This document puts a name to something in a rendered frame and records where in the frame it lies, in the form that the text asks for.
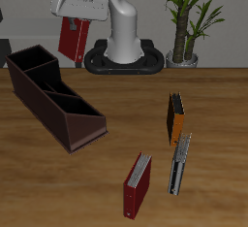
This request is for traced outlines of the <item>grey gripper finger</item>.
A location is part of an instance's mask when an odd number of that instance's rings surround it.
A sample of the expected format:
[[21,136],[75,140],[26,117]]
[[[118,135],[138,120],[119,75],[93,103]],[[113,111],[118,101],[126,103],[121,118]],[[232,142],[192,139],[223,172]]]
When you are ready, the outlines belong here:
[[68,21],[70,23],[70,30],[77,30],[77,25],[74,22],[74,18],[73,17],[68,17]]

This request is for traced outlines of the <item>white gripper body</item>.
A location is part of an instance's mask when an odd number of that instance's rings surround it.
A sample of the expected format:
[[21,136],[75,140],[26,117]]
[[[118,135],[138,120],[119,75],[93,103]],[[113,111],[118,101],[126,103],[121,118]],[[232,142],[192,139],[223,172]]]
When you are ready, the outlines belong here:
[[55,16],[105,21],[109,0],[51,0],[50,10]]

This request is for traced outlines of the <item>red book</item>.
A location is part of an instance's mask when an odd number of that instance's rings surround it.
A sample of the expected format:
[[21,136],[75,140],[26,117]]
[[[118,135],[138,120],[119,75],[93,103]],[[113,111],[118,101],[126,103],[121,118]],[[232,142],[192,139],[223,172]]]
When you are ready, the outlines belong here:
[[79,64],[84,56],[90,21],[75,18],[74,22],[77,30],[70,30],[68,18],[63,18],[58,51]]
[[152,156],[142,152],[123,183],[123,215],[134,219],[150,184]]

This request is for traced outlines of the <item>dark brown desk caddy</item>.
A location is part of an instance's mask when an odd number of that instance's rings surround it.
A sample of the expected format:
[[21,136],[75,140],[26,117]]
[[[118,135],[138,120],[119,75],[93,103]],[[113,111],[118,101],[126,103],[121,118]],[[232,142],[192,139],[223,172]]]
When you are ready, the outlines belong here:
[[61,79],[58,59],[42,46],[6,56],[14,94],[72,154],[103,138],[106,117]]

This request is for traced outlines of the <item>orange book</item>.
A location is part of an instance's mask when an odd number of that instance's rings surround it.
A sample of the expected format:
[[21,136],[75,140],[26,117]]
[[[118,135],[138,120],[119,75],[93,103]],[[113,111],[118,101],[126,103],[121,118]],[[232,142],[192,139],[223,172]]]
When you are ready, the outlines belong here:
[[170,146],[176,146],[184,122],[184,108],[180,93],[171,93],[168,106],[167,127]]

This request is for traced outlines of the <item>black and grey book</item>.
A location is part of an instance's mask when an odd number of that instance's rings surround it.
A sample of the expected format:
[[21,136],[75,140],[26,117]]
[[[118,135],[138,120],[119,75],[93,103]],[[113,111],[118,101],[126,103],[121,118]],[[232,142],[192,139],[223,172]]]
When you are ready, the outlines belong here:
[[181,134],[178,138],[170,169],[170,182],[168,187],[170,194],[177,195],[179,193],[190,141],[191,135]]

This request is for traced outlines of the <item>dark grey block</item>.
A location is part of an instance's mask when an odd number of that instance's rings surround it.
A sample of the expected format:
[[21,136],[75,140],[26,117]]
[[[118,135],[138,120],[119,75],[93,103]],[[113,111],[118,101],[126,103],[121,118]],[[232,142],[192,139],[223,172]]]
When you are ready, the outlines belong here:
[[0,68],[3,68],[6,63],[6,55],[12,53],[10,41],[8,39],[0,39]]

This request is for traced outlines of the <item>green pot plant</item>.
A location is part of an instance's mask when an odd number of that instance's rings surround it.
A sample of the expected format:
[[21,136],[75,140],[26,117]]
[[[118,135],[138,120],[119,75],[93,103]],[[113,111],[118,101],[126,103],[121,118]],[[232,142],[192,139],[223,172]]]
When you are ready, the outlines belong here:
[[201,0],[167,0],[167,4],[172,2],[175,6],[170,12],[173,16],[171,21],[176,25],[173,50],[166,55],[167,68],[196,68],[199,58],[193,53],[195,41],[199,37],[207,37],[204,31],[208,27],[224,21],[223,18],[218,18],[222,6],[207,16],[212,0],[201,6],[198,5],[199,1]]

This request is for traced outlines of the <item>flat black base plate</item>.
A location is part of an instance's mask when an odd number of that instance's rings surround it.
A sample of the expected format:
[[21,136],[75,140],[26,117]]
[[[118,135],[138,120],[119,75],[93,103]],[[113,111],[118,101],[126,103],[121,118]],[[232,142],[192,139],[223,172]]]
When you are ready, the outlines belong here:
[[138,61],[129,64],[118,64],[104,56],[107,49],[107,40],[100,39],[93,49],[84,56],[85,69],[96,75],[152,75],[164,68],[164,55],[154,48],[153,42],[148,39],[140,40],[144,56]]

